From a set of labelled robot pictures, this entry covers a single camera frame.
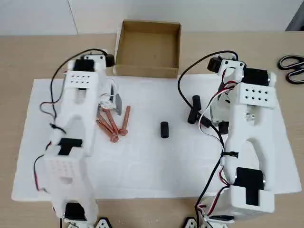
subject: screw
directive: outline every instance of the screw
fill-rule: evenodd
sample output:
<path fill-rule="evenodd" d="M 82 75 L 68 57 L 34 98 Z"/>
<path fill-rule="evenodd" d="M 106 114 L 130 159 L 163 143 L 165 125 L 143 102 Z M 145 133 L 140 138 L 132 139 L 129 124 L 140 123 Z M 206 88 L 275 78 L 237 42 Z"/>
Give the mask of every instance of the screw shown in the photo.
<path fill-rule="evenodd" d="M 98 120 L 101 122 L 111 133 L 114 133 L 113 127 L 108 124 L 108 122 L 99 114 L 98 115 Z"/>
<path fill-rule="evenodd" d="M 123 127 L 118 132 L 119 134 L 125 136 L 128 134 L 127 125 L 129 120 L 129 114 L 130 114 L 131 106 L 127 106 L 127 109 L 125 110 L 124 119 L 123 119 Z"/>
<path fill-rule="evenodd" d="M 115 124 L 115 121 L 114 121 L 114 119 L 113 119 L 113 117 L 111 115 L 110 110 L 104 108 L 103 111 L 105 112 L 106 116 L 108 117 L 108 119 L 110 121 L 110 124 L 112 125 L 112 127 L 114 129 L 115 134 L 118 134 L 118 128 L 117 128 L 117 126 Z"/>
<path fill-rule="evenodd" d="M 96 120 L 96 122 L 97 122 L 98 126 L 99 126 L 99 127 L 100 127 L 100 128 L 101 128 L 101 129 L 110 137 L 110 141 L 111 141 L 112 143 L 116 143 L 116 142 L 119 140 L 117 134 L 111 133 L 111 132 L 107 129 L 106 126 L 104 126 L 101 122 L 99 122 L 99 120 Z"/>

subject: wooden table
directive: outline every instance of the wooden table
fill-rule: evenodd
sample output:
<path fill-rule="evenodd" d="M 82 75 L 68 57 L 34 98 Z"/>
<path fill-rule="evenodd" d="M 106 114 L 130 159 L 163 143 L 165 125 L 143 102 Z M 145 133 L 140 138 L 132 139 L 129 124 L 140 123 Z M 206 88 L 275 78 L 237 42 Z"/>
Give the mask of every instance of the wooden table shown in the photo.
<path fill-rule="evenodd" d="M 49 202 L 20 203 L 11 200 L 19 144 L 29 96 L 35 78 L 50 78 L 68 57 L 86 48 L 114 52 L 115 35 L 80 35 L 0 38 L 0 227 L 56 228 L 59 219 Z M 205 32 L 183 33 L 180 71 L 202 56 L 218 50 L 236 51 L 248 66 L 273 70 L 278 75 L 277 93 L 289 140 L 301 178 L 304 178 L 304 85 L 291 85 L 276 68 L 285 54 L 304 55 L 301 32 Z M 191 73 L 207 73 L 202 63 Z M 304 192 L 279 195 L 275 213 L 238 222 L 240 228 L 304 227 Z M 101 200 L 100 215 L 114 228 L 179 228 L 192 216 L 195 199 Z"/>

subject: white robotic arm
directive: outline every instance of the white robotic arm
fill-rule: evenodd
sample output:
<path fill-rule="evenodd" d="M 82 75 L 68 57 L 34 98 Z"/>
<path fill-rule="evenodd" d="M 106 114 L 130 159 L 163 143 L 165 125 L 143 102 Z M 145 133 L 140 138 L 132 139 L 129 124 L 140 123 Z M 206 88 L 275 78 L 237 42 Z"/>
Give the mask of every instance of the white robotic arm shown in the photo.
<path fill-rule="evenodd" d="M 201 227 L 213 228 L 272 213 L 275 209 L 272 117 L 277 105 L 276 76 L 227 59 L 221 61 L 218 75 L 222 77 L 219 91 L 224 87 L 230 90 L 216 99 L 210 113 L 215 125 L 228 126 L 221 165 L 229 185 L 218 196 L 200 202 L 204 206 Z M 252 144 L 257 155 L 257 169 L 242 162 L 248 156 L 248 151 L 243 151 L 246 142 Z M 211 214 L 204 213 L 212 207 Z"/>
<path fill-rule="evenodd" d="M 47 191 L 56 215 L 66 222 L 76 223 L 78 227 L 92 227 L 98 216 L 85 162 L 93 152 L 96 113 L 104 92 L 101 87 L 105 82 L 106 67 L 104 55 L 87 55 L 69 61 L 60 114 L 43 158 L 48 178 Z M 102 102 L 116 108 L 113 101 L 107 102 L 104 97 Z M 76 121 L 83 127 L 80 137 L 69 134 L 69 128 Z"/>

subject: black scissors handle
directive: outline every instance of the black scissors handle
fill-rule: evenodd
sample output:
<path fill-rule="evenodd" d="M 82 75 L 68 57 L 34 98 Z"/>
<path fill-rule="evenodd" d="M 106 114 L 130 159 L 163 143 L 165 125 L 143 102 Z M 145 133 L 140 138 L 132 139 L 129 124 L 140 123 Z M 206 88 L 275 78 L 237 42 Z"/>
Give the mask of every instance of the black scissors handle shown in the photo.
<path fill-rule="evenodd" d="M 289 64 L 289 65 L 283 65 L 283 62 L 288 59 L 297 60 L 297 62 Z M 286 75 L 285 78 L 286 78 L 287 82 L 289 82 L 291 84 L 295 84 L 295 85 L 304 84 L 304 79 L 303 80 L 293 80 L 292 79 L 293 76 L 304 73 L 304 57 L 296 56 L 296 55 L 284 56 L 278 61 L 277 67 L 280 70 L 291 70 L 291 69 L 294 70 Z"/>
<path fill-rule="evenodd" d="M 297 63 L 289 64 L 289 65 L 283 65 L 283 62 L 285 60 L 288 60 L 288 59 L 297 60 L 298 62 Z M 277 63 L 277 67 L 280 70 L 290 70 L 290 69 L 295 69 L 296 70 L 296 68 L 300 68 L 302 66 L 304 67 L 304 57 L 302 57 L 302 56 L 296 56 L 296 55 L 284 56 Z"/>

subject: cardboard box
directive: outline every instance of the cardboard box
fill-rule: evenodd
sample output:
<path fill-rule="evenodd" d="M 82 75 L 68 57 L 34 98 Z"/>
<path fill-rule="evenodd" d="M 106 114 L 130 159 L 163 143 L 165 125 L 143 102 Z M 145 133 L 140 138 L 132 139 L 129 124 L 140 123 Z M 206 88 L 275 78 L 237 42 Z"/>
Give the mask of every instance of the cardboard box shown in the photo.
<path fill-rule="evenodd" d="M 180 23 L 124 20 L 116 53 L 119 76 L 176 78 Z"/>

